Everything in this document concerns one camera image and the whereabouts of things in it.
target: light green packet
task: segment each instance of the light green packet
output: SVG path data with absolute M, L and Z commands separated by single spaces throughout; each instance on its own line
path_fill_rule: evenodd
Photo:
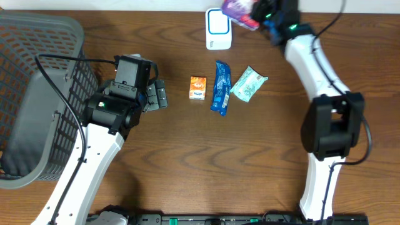
M 253 94 L 267 80 L 268 77 L 261 76 L 248 66 L 240 79 L 232 87 L 231 93 L 234 93 L 239 99 L 248 103 Z

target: packaged snack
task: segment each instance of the packaged snack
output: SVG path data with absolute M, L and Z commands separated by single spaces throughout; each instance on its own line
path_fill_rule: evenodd
M 253 4 L 258 0 L 224 0 L 222 13 L 229 16 L 235 23 L 250 30 L 256 30 L 259 23 L 250 16 Z
M 251 96 L 267 81 L 268 77 L 263 77 L 254 71 L 250 66 L 247 67 L 243 75 L 231 89 L 239 99 L 249 102 Z
M 217 72 L 212 94 L 212 111 L 219 112 L 222 116 L 226 115 L 231 87 L 231 69 L 226 63 L 217 61 Z
M 206 98 L 206 84 L 207 78 L 205 77 L 190 77 L 189 99 L 204 100 Z

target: wooden surface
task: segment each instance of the wooden surface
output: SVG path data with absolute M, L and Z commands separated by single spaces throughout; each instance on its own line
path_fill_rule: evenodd
M 157 62 L 169 106 L 142 115 L 108 169 L 91 212 L 109 204 L 166 214 L 261 214 L 296 210 L 308 166 L 300 126 L 309 103 L 293 68 L 259 32 L 233 27 L 232 48 L 208 51 L 204 13 L 44 11 L 83 26 L 89 58 L 140 53 Z M 320 30 L 332 14 L 305 14 Z M 322 37 L 339 77 L 366 98 L 374 149 L 344 167 L 335 213 L 366 213 L 370 224 L 400 223 L 400 16 L 349 14 Z M 249 103 L 231 95 L 226 117 L 210 111 L 216 60 L 235 83 L 248 65 L 269 77 Z M 112 66 L 92 64 L 102 80 Z M 207 77 L 205 101 L 188 99 L 190 76 Z M 349 161 L 364 154 L 364 131 Z M 0 223 L 30 224 L 55 182 L 0 191 Z

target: green light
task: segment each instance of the green light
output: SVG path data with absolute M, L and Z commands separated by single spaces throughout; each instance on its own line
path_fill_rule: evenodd
M 293 24 L 292 26 L 289 26 L 289 29 L 293 30 L 293 29 L 295 29 L 297 26 L 298 26 L 297 24 Z

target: blue rounded square outline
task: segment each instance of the blue rounded square outline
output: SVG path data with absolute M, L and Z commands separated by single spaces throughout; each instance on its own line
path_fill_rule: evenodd
M 227 34 L 227 33 L 229 33 L 229 31 L 231 30 L 231 27 L 229 25 L 229 18 L 225 14 L 224 15 L 227 17 L 227 31 L 224 32 L 224 33 L 213 33 L 213 32 L 211 32 L 211 30 L 210 30 L 210 12 L 211 11 L 222 11 L 222 10 L 220 10 L 220 9 L 212 9 L 212 10 L 208 11 L 208 13 L 207 13 L 207 17 L 208 17 L 208 33 L 210 33 L 210 34 Z

